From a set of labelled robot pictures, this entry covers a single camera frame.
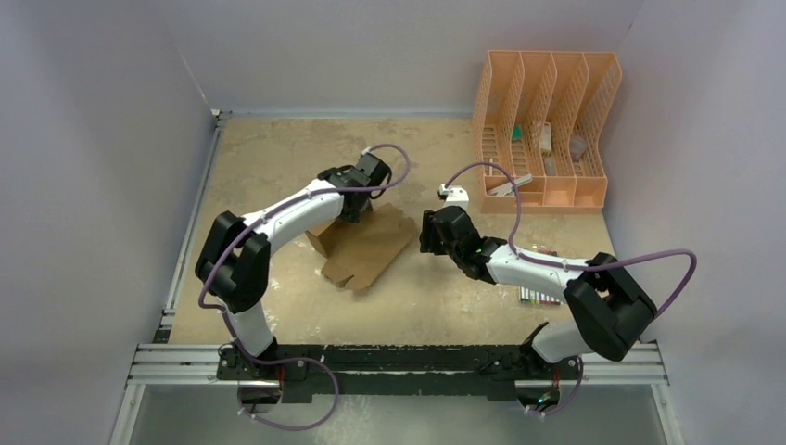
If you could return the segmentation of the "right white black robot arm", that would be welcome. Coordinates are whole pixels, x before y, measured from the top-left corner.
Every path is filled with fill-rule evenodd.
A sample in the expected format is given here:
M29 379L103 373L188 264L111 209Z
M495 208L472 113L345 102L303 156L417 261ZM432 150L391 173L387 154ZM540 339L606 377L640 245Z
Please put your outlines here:
M419 241L421 252L448 256L470 279L525 287L567 305L570 319L540 324L520 346L522 368L534 377L585 353L620 362L656 317L647 293L607 253L551 260L515 249L502 238L480 235L458 206L425 211Z

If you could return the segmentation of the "brown cardboard box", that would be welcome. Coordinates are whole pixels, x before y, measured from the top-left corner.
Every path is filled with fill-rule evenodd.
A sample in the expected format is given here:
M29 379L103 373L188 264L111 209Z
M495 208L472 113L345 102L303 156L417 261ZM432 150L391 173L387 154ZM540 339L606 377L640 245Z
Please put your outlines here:
M370 287L418 234L415 220L387 203L361 214L356 222L336 218L306 232L325 258L322 276L351 291Z

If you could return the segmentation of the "pack of coloured markers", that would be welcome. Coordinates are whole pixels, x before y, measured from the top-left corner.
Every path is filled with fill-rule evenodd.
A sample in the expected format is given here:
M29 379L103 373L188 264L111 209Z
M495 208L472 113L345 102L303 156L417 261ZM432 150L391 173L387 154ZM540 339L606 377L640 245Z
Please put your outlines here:
M532 250L543 255L549 255L553 257L558 256L557 251L539 245L533 245ZM523 305L530 305L530 306L540 305L540 306L558 307L562 305L562 302L558 298L540 293L538 291L526 287L521 287L519 289L519 301Z

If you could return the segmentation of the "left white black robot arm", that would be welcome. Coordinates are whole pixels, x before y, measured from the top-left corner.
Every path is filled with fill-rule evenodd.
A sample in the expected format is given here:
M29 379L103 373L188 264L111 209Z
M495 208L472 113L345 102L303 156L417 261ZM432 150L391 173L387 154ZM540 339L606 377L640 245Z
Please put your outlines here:
M240 366L252 378L266 378L285 364L276 356L277 342L262 308L273 255L321 223L358 222L393 184L391 168L364 151L355 164L320 172L266 209L245 216L225 211L215 218L195 266L202 283L197 304L220 314L241 354Z

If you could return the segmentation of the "orange plastic file organizer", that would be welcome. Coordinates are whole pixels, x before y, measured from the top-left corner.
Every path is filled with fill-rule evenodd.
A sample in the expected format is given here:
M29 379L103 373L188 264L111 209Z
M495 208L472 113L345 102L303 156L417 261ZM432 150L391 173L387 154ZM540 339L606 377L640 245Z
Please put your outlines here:
M479 208L513 214L599 213L608 178L600 139L623 78L613 52L489 50L473 117Z

